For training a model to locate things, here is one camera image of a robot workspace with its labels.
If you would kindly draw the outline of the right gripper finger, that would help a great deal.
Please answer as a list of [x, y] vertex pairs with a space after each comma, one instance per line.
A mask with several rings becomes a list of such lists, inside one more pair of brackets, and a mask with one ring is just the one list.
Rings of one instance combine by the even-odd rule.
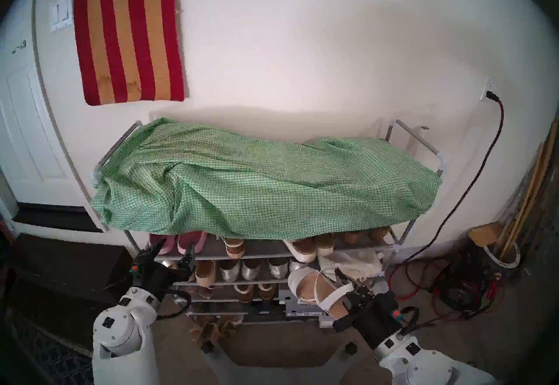
[[364, 283], [345, 275], [339, 267], [334, 267], [338, 287], [347, 286], [346, 297], [350, 302], [368, 302], [372, 299], [372, 291]]
[[340, 304], [341, 306], [343, 306], [344, 311], [342, 312], [340, 310], [340, 314], [339, 317], [337, 318], [337, 321], [339, 321], [340, 319], [343, 320], [345, 317], [349, 317], [355, 314], [359, 306], [359, 303], [354, 303], [351, 302], [350, 300], [341, 300]]

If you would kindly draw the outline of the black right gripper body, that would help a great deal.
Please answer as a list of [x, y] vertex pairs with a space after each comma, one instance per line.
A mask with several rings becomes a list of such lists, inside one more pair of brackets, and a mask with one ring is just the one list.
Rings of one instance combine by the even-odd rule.
[[393, 318], [392, 313], [399, 309], [392, 291], [374, 295], [368, 302], [359, 303], [357, 312], [343, 320], [335, 320], [333, 329], [342, 332], [349, 328], [356, 329], [370, 349], [376, 349], [391, 335], [402, 329], [402, 325]]

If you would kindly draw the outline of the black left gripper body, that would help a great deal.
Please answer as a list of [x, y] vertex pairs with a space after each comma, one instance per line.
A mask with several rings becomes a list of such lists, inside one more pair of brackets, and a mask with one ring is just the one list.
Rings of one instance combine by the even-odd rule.
[[155, 255], [151, 252], [139, 252], [133, 260], [131, 275], [132, 290], [142, 289], [158, 301], [162, 301], [167, 294], [190, 299], [190, 295], [185, 291], [173, 288], [175, 283], [190, 278], [189, 252], [181, 257], [176, 268], [155, 261]]

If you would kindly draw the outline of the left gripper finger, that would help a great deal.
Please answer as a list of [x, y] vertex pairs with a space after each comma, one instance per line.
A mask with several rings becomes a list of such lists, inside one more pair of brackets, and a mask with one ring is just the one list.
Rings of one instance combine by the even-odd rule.
[[157, 238], [156, 241], [148, 241], [146, 247], [139, 251], [139, 263], [153, 262], [161, 249], [167, 242], [166, 238]]
[[196, 251], [195, 244], [191, 243], [179, 261], [180, 281], [188, 281], [195, 274]]

